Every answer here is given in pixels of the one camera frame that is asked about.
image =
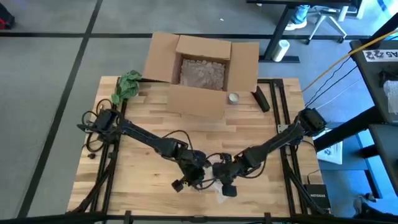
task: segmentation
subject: yellow cable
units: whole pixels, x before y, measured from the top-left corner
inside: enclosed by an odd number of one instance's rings
[[[386,37],[388,37],[388,36],[390,36],[390,35],[392,35],[392,34],[395,34],[396,32],[398,32],[398,30],[391,31],[390,33],[388,33],[388,34],[386,34],[386,35],[383,35],[383,36],[381,36],[381,37],[378,37],[378,38],[376,38],[376,39],[370,41],[369,43],[367,43],[367,44],[365,44],[365,45],[362,45],[362,46],[358,47],[358,48],[355,49],[355,50],[350,51],[350,52],[349,52],[348,54],[346,54],[344,57],[340,58],[336,63],[334,63],[333,65],[331,65],[326,71],[322,72],[321,75],[319,75],[314,81],[312,81],[307,87],[304,88],[303,92],[304,92],[305,90],[307,90],[308,88],[310,88],[316,81],[318,81],[320,78],[322,78],[322,76],[324,76],[326,73],[328,73],[334,66],[336,66],[338,63],[340,63],[342,60],[344,60],[344,59],[346,59],[347,57],[349,57],[349,56],[355,54],[356,52],[359,52],[360,50],[365,49],[366,47],[369,47],[370,45],[372,45],[372,44],[374,44],[374,43],[376,43],[376,42],[379,42],[380,40],[382,40],[382,39],[384,39],[384,38],[386,38]]]

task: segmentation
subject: desk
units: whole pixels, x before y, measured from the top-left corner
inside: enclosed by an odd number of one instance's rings
[[[271,57],[277,44],[279,43],[282,35],[285,31],[286,25],[296,12],[296,7],[299,5],[311,5],[311,6],[349,6],[352,0],[246,0],[247,3],[261,3],[261,4],[285,4],[285,9],[280,16],[279,22],[276,25],[275,31],[268,44],[268,47],[264,55],[260,55],[259,62],[274,62]],[[300,63],[298,56],[285,56],[280,62],[285,63]]]
[[[362,155],[365,158],[380,156],[396,195],[398,195],[398,127],[386,124],[371,124],[369,131],[374,145],[363,148],[361,150]]]
[[[360,41],[354,40],[350,43],[352,49],[361,46]],[[398,49],[397,41],[382,41],[379,49]],[[373,99],[374,106],[360,113],[351,120],[343,123],[329,133],[314,141],[318,150],[325,149],[368,128],[370,124],[389,123],[397,124],[398,115],[388,112],[388,102],[383,88],[379,87],[378,73],[385,69],[387,71],[398,70],[397,62],[367,62],[362,51],[352,55],[363,80]]]
[[[117,77],[102,77],[95,105],[109,98]],[[291,120],[304,108],[298,79],[283,79]],[[269,84],[259,84],[270,99]],[[240,92],[239,104],[228,105],[221,120],[208,120],[195,116],[171,113],[166,110],[168,83],[140,83],[139,96],[127,103],[125,117],[156,135],[163,136],[173,130],[183,129],[192,139],[193,147],[208,155],[212,152],[237,154],[248,146],[261,144],[276,134],[273,108],[262,113],[251,93]],[[181,134],[174,138],[186,141]],[[75,208],[94,186],[100,155],[87,158],[81,152],[68,210]],[[305,142],[297,153],[302,179],[319,169],[313,147]],[[197,192],[185,187],[176,193],[171,183],[182,176],[172,162],[160,158],[153,149],[127,136],[121,137],[119,156],[113,181],[109,214],[123,215],[131,210],[134,215],[212,217],[262,217],[270,212],[273,217],[289,217],[288,201],[280,152],[268,155],[264,173],[256,179],[236,179],[238,196],[218,203],[213,190]],[[311,175],[311,183],[322,183],[320,173]],[[296,211],[300,211],[299,198],[293,187]]]

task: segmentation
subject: cardboard box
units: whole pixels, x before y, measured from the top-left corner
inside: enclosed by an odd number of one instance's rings
[[[257,85],[259,43],[231,43],[156,32],[152,36],[144,78],[169,82],[167,109],[172,112],[222,118],[228,92],[254,91]],[[182,59],[225,64],[223,91],[179,85]]]

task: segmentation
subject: box flap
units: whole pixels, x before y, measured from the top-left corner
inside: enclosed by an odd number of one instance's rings
[[[181,35],[175,51],[180,54],[229,60],[231,42]]]
[[[170,85],[167,109],[171,112],[221,119],[226,92],[181,85]]]
[[[259,43],[233,43],[227,91],[253,91],[259,70]]]
[[[145,62],[144,78],[171,82],[174,75],[174,63],[177,58],[175,48],[178,35],[155,32],[150,42]]]

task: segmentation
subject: butcher block tabletop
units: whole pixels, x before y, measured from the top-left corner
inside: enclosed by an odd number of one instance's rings
[[[117,79],[101,78],[94,107],[99,100],[110,99]],[[290,119],[293,121],[304,108],[299,80],[285,78],[283,81]],[[271,105],[269,84],[259,86]],[[140,83],[139,95],[127,102],[125,118],[158,136],[178,129],[185,130],[194,149],[207,155],[214,152],[235,155],[277,134],[272,105],[270,111],[263,113],[251,93],[238,92],[239,104],[227,105],[224,118],[213,120],[168,112],[168,89],[168,83]],[[276,92],[280,117],[283,118],[278,89]],[[171,137],[187,142],[187,137],[182,133],[175,133]],[[77,207],[95,184],[101,151],[96,153],[94,159],[88,158],[88,154],[83,148],[68,210]],[[319,169],[315,151],[307,142],[299,145],[297,157],[303,180],[307,179],[307,174]],[[130,210],[134,215],[156,216],[262,217],[264,212],[271,213],[273,217],[290,216],[279,150],[268,155],[265,171],[260,177],[237,178],[234,185],[237,186],[238,196],[223,202],[212,187],[199,192],[185,186],[176,193],[171,183],[181,177],[182,172],[176,163],[161,158],[149,146],[122,136],[108,214],[124,215],[126,210]],[[312,174],[310,180],[312,184],[322,183],[319,172]],[[295,187],[292,188],[296,211],[300,212],[299,197]],[[103,194],[104,190],[100,193],[97,210],[101,210]]]

